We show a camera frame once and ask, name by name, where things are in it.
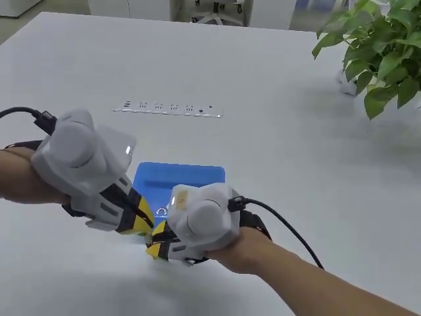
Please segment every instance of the table surface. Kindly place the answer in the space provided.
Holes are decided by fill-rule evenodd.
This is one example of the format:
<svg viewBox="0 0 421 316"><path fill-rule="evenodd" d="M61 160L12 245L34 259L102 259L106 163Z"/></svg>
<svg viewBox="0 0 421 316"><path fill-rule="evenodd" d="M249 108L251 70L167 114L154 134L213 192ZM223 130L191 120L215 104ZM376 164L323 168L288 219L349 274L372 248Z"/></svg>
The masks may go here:
<svg viewBox="0 0 421 316"><path fill-rule="evenodd" d="M85 107L138 137L142 161L217 165L276 208L326 269L421 312L420 151L368 132L334 81L344 47L314 62L305 32L42 13L0 47L2 107ZM124 100L217 105L224 117L114 113ZM40 139L24 115L0 145ZM274 240L310 260L270 214ZM90 230L54 205L0 201L2 315L291 315L253 276L192 269Z"/></svg>

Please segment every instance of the blue object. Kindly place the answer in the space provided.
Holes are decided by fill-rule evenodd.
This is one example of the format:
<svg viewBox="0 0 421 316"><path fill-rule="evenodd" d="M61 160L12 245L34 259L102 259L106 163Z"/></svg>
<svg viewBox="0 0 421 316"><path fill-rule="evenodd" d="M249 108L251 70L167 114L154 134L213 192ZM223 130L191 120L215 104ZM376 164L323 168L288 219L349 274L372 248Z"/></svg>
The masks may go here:
<svg viewBox="0 0 421 316"><path fill-rule="evenodd" d="M199 188L217 182L225 182L222 167L141 163L134 177L133 188L146 198L157 226L166 218L166 207L173 187L185 184Z"/></svg>

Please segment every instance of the black cable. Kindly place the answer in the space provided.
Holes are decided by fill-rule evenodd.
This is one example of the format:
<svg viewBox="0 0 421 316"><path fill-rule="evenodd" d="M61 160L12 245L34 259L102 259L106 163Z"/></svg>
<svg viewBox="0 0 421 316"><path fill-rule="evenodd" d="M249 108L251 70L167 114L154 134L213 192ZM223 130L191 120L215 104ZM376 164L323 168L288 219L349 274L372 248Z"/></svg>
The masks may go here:
<svg viewBox="0 0 421 316"><path fill-rule="evenodd" d="M320 260L317 258L316 254L314 253L313 249L309 246L309 244L305 241L303 237L273 208L271 208L269 205L257 201L255 199L244 199L244 204L255 204L258 206L263 207L264 209L267 209L269 212L271 212L273 215L276 216L277 219L279 219L293 234L295 237L298 238L298 240L304 245L305 249L310 253L311 257L313 258L314 262L317 264L317 266L324 270L323 265L321 264Z"/></svg>
<svg viewBox="0 0 421 316"><path fill-rule="evenodd" d="M0 112L0 119L6 115L21 112L30 113L35 118L35 125L46 132L48 135L51 135L54 132L57 117L54 117L47 111L41 113L37 110L31 109L30 107L11 107L10 109Z"/></svg>
<svg viewBox="0 0 421 316"><path fill-rule="evenodd" d="M11 107L10 109L0 112L0 119L5 117L6 115L19 112L30 113L36 119L38 119L41 116L41 112L31 109L29 107Z"/></svg>

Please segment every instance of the yellow tape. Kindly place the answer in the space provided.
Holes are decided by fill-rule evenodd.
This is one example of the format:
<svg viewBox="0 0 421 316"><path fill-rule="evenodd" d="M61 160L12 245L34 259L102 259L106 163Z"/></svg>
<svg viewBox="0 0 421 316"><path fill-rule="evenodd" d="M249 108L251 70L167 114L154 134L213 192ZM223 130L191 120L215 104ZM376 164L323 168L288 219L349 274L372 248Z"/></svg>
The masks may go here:
<svg viewBox="0 0 421 316"><path fill-rule="evenodd" d="M153 259L156 259L159 257L159 248L161 248L161 244L152 245L146 249L146 253L153 257Z"/></svg>
<svg viewBox="0 0 421 316"><path fill-rule="evenodd" d="M165 224L166 224L166 221L163 221L163 222L159 223L159 225L156 227L156 229L153 230L152 236L155 235L155 234L159 234L160 232L163 232L164 229L165 229Z"/></svg>
<svg viewBox="0 0 421 316"><path fill-rule="evenodd" d="M130 235L130 234L151 234L152 228L146 223L144 219L136 215L134 225L132 229L125 230L121 232L121 235Z"/></svg>
<svg viewBox="0 0 421 316"><path fill-rule="evenodd" d="M139 202L139 209L145 213L148 219L151 220L151 222L155 225L155 218L153 216L153 213L151 211L151 208L149 207L149 204L147 203L146 199L142 196Z"/></svg>

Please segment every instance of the white floor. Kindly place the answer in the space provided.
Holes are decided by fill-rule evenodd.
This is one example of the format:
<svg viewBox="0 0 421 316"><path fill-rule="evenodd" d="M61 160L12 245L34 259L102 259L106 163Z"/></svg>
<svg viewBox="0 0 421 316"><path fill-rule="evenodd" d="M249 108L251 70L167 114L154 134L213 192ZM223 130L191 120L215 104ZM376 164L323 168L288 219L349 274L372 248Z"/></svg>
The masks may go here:
<svg viewBox="0 0 421 316"><path fill-rule="evenodd" d="M0 44L42 11L90 14L87 0L43 0L19 18L0 17Z"/></svg>

